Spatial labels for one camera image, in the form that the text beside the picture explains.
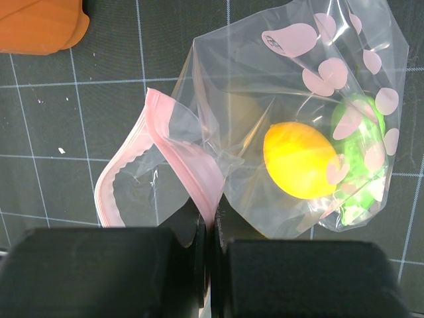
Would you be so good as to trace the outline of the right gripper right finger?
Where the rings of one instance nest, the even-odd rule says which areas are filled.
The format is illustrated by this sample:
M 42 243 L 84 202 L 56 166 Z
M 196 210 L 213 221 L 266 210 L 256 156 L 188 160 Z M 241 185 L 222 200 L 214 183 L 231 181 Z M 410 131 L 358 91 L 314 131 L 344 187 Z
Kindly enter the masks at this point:
M 214 317 L 410 317 L 374 243 L 268 239 L 222 197 L 211 267 Z

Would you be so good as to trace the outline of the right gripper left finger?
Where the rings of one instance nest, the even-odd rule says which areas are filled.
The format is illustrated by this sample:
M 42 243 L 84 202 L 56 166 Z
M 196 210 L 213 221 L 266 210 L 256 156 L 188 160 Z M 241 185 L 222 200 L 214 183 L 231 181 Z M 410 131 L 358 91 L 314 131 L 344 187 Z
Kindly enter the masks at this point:
M 157 227 L 34 229 L 1 261 L 1 316 L 199 317 L 206 249 L 192 200 Z

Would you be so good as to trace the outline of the yellow orange toy fruit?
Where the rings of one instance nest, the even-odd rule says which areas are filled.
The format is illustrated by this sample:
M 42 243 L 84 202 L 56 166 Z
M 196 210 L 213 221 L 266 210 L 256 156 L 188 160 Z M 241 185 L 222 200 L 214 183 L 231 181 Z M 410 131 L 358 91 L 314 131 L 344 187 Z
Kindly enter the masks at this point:
M 263 157 L 274 183 L 298 199 L 315 199 L 335 192 L 327 166 L 337 155 L 318 130 L 299 122 L 272 125 L 265 134 Z

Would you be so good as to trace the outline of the pink dotted zip bag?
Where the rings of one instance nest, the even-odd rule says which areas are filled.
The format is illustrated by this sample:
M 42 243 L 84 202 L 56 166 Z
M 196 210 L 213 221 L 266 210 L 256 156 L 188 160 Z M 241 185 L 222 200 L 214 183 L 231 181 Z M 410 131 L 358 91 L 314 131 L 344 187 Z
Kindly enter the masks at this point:
M 157 226 L 192 200 L 212 227 L 222 197 L 271 239 L 313 225 L 341 232 L 367 224 L 388 199 L 408 50 L 386 1 L 292 1 L 197 37 L 172 94 L 146 90 L 139 118 L 100 174 L 101 224 Z M 344 227 L 334 197 L 348 171 L 340 155 L 327 166 L 335 192 L 298 199 L 271 179 L 263 143 L 272 125 L 299 122 L 333 146 L 333 111 L 354 95 L 372 97 L 384 115 L 388 172 L 379 211 Z

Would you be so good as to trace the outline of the long green toy vegetable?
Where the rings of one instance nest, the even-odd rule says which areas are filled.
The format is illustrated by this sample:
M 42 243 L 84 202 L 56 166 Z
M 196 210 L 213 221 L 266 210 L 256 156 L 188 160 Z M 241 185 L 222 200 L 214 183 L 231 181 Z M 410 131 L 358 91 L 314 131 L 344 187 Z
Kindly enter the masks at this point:
M 359 225 L 379 211 L 388 172 L 384 115 L 375 100 L 354 95 L 338 104 L 331 118 L 331 142 L 348 171 L 334 194 L 344 227 Z

